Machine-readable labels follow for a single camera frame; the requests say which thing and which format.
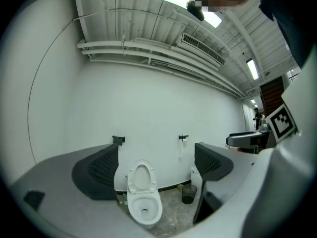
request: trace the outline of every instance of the white toilet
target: white toilet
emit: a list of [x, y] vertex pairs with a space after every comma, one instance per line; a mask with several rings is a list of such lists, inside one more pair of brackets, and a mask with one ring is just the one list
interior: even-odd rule
[[160, 220], [163, 207], [149, 162], [138, 160], [129, 170], [127, 198], [130, 214], [139, 225], [151, 229]]

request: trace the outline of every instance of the black trash bin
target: black trash bin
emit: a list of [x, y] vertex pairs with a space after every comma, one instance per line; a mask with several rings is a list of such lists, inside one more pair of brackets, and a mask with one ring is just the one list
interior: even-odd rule
[[191, 204], [194, 201], [197, 188], [191, 184], [187, 184], [182, 190], [182, 202], [184, 204]]

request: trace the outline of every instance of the air vent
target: air vent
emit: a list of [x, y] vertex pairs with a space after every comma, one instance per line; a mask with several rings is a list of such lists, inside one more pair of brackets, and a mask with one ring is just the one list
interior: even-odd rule
[[215, 51], [213, 51], [211, 48], [209, 48], [208, 46], [200, 42], [199, 40], [184, 33], [182, 37], [182, 42], [187, 43], [199, 49], [200, 51], [204, 52], [209, 57], [216, 60], [220, 65], [224, 66], [224, 59], [220, 55], [218, 55]]

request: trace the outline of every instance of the ceiling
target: ceiling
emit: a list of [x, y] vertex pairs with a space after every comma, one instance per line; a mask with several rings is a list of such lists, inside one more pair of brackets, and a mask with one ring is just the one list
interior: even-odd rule
[[[225, 59], [218, 73], [244, 93], [297, 66], [276, 21], [269, 20], [259, 10], [259, 4], [251, 0], [217, 13], [222, 22], [214, 28], [187, 10], [161, 0], [76, 0], [86, 42], [122, 41], [125, 36], [126, 41], [142, 37], [173, 45], [185, 32]], [[258, 80], [253, 80], [247, 67], [250, 58], [256, 62]]]

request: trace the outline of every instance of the concrete floor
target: concrete floor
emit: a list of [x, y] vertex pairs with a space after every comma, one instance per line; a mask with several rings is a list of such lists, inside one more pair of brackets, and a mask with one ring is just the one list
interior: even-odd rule
[[[151, 234], [159, 238], [168, 238], [182, 233], [193, 226], [193, 218], [199, 202], [196, 196], [191, 204], [182, 203], [182, 193], [178, 189], [170, 189], [160, 192], [163, 206], [162, 217], [159, 222], [150, 230]], [[128, 205], [125, 205], [122, 195], [118, 195], [120, 208], [129, 214]]]

